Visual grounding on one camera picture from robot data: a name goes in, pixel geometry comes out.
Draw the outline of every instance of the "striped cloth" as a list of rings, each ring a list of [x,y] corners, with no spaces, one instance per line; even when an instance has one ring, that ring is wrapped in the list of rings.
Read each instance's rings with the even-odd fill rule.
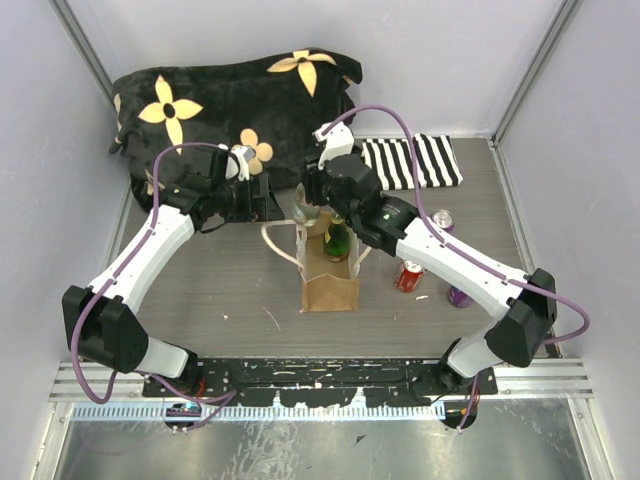
[[[417,134],[413,140],[418,154],[420,187],[455,187],[462,182],[449,137]],[[383,190],[414,188],[406,140],[366,138],[362,143],[362,156],[364,163],[380,177]]]

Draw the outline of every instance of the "flower pattern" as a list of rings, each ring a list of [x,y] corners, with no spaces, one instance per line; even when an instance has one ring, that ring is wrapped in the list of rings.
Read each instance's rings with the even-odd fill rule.
[[[120,125],[120,94],[119,93],[116,93],[116,96],[113,97],[113,105],[116,107],[116,124],[118,125],[118,133],[116,133],[115,141],[116,143],[122,143],[118,138],[118,135],[120,135],[120,129],[122,128],[122,125]]]
[[[144,169],[144,173],[147,175],[147,195],[153,195],[153,175],[149,173],[149,170]],[[164,190],[164,185],[158,181],[158,189]]]
[[[336,65],[336,61],[326,53],[314,53],[310,55],[309,50],[299,50],[293,52],[293,57],[278,60],[267,69],[267,72],[284,73],[297,68],[302,83],[309,92],[309,95],[313,97],[318,82],[318,74],[316,73],[316,67],[313,66],[313,62],[329,62]]]
[[[156,95],[158,95],[158,101],[144,107],[138,118],[147,123],[164,122],[171,143],[179,145],[182,143],[180,120],[188,120],[197,115],[202,110],[202,105],[186,98],[174,101],[171,86],[162,78],[162,75],[158,75],[156,80]],[[182,154],[181,148],[176,151],[178,155]]]
[[[245,128],[240,132],[240,143],[248,145],[256,152],[256,156],[249,160],[249,173],[258,175],[262,172],[262,164],[273,157],[273,148],[266,142],[258,143],[258,134],[251,128]]]

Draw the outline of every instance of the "tabletop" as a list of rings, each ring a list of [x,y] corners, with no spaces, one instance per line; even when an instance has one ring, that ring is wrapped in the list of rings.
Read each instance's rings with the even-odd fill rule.
[[[422,191],[427,212],[449,210],[454,235],[500,263],[521,268],[503,192],[486,140],[453,139],[464,181]],[[390,192],[410,202],[412,191]],[[276,192],[291,217],[293,191]],[[133,204],[123,244],[146,214]],[[294,252],[293,226],[273,228],[274,241]],[[260,224],[229,224],[196,235],[171,258],[149,289],[138,318],[147,332],[209,356],[440,357],[458,337],[490,321],[478,305],[451,306],[448,285],[426,273],[418,287],[394,287],[399,260],[373,251],[360,270],[360,308],[301,313],[301,279],[273,253]]]

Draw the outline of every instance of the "green glass bottle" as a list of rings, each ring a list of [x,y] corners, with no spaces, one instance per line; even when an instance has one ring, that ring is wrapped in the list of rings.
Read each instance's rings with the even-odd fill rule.
[[[351,236],[344,220],[337,214],[331,215],[331,224],[324,232],[324,254],[331,262],[342,262],[349,257]]]

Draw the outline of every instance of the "brown paper bag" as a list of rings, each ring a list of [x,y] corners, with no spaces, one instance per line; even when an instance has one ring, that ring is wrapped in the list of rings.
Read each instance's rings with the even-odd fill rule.
[[[351,250],[347,261],[334,263],[324,256],[322,237],[331,223],[331,214],[320,212],[318,221],[309,228],[293,220],[263,224],[262,236],[269,247],[280,256],[297,265],[302,279],[303,312],[342,312],[358,309],[360,280],[358,273],[368,248],[358,256],[358,239],[351,229]],[[291,257],[268,238],[267,228],[276,225],[296,225],[296,258]]]

